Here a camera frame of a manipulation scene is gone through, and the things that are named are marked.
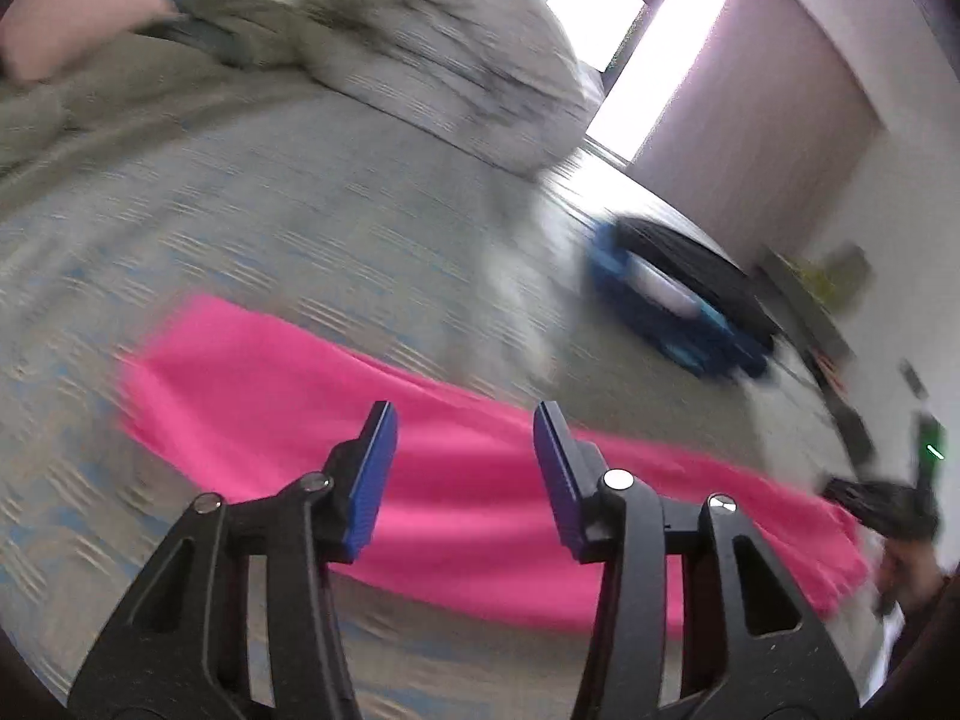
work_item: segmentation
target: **person's arm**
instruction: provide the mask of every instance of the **person's arm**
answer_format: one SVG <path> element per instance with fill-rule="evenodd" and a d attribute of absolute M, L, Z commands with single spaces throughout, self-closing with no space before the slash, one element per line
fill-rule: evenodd
<path fill-rule="evenodd" d="M 913 649 L 933 618 L 948 583 L 949 577 L 937 565 L 933 544 L 888 539 L 877 570 L 877 589 L 881 594 L 894 594 L 896 603 L 904 612 L 904 630 L 890 653 L 888 673 L 892 673 Z"/>

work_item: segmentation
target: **blue gripper pad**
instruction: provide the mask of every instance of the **blue gripper pad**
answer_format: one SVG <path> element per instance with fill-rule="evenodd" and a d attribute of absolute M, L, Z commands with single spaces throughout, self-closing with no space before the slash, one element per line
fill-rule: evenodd
<path fill-rule="evenodd" d="M 373 407 L 358 442 L 365 451 L 349 490 L 347 533 L 343 538 L 349 560 L 356 560 L 373 537 L 376 514 L 397 451 L 397 410 L 392 404 L 381 401 Z"/>
<path fill-rule="evenodd" d="M 582 514 L 583 491 L 579 489 L 569 455 L 579 455 L 556 403 L 541 403 L 534 412 L 534 450 L 544 476 L 560 543 L 574 560 L 584 557 L 587 536 Z"/>

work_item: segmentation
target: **hand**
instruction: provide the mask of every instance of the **hand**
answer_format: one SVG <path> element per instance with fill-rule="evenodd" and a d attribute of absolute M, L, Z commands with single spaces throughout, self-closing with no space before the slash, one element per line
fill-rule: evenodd
<path fill-rule="evenodd" d="M 923 608 L 943 586 L 944 573 L 931 542 L 887 539 L 877 568 L 881 595 L 892 594 L 904 614 L 909 614 Z"/>

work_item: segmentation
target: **pink cloth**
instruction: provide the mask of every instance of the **pink cloth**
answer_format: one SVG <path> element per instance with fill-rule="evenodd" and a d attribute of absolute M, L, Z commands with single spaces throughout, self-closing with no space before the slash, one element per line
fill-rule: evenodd
<path fill-rule="evenodd" d="M 127 363 L 123 385 L 131 435 L 230 501 L 271 495 L 318 469 L 333 445 L 356 436 L 374 400 L 392 401 L 400 444 L 373 543 L 338 569 L 485 619 L 589 630 L 600 568 L 578 565 L 560 546 L 526 410 L 206 296 Z M 820 613 L 866 577 L 856 522 L 843 509 L 696 452 L 577 435 L 661 494 L 697 503 L 733 495 Z M 669 579 L 675 632 L 678 566 Z"/>

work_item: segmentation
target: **pillow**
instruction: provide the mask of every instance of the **pillow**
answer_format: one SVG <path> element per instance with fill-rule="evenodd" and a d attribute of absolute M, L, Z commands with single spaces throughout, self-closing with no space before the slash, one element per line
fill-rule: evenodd
<path fill-rule="evenodd" d="M 120 32 L 175 12 L 171 0 L 14 0 L 0 20 L 0 55 L 14 80 L 49 79 Z"/>

